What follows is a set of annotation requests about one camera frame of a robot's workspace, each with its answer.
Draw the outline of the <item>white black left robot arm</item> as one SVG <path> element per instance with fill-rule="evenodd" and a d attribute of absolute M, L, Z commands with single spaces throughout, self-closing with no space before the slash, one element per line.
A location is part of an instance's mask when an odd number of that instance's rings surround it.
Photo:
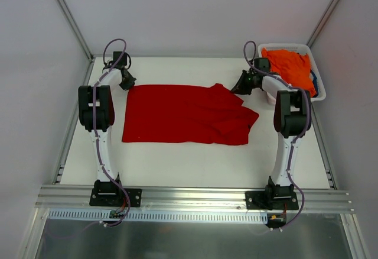
<path fill-rule="evenodd" d="M 78 88 L 79 121 L 89 133 L 97 165 L 94 196 L 103 196 L 111 206 L 123 201 L 119 171 L 113 164 L 110 153 L 112 127 L 115 123 L 112 92 L 116 88 L 127 91 L 135 85 L 136 79 L 129 73 L 131 63 L 128 53 L 115 51 L 112 60 L 105 62 L 98 79 L 92 85 Z"/>

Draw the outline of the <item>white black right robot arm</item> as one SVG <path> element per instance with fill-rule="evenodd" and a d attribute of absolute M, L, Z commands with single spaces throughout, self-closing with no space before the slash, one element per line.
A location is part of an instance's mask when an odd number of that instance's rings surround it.
<path fill-rule="evenodd" d="M 248 60 L 249 70 L 243 70 L 232 93 L 250 95 L 252 90 L 275 96 L 273 126 L 278 134 L 275 165 L 268 178 L 263 199 L 271 209 L 277 209 L 294 197 L 294 168 L 302 138 L 311 127 L 310 97 L 307 91 L 284 81 L 271 72 L 267 58 Z"/>

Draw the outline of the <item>red polo shirt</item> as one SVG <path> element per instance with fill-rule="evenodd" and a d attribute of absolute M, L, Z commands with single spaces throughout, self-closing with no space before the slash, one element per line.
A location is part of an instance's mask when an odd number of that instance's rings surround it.
<path fill-rule="evenodd" d="M 122 142 L 245 145 L 258 118 L 219 83 L 139 85 L 128 93 Z"/>

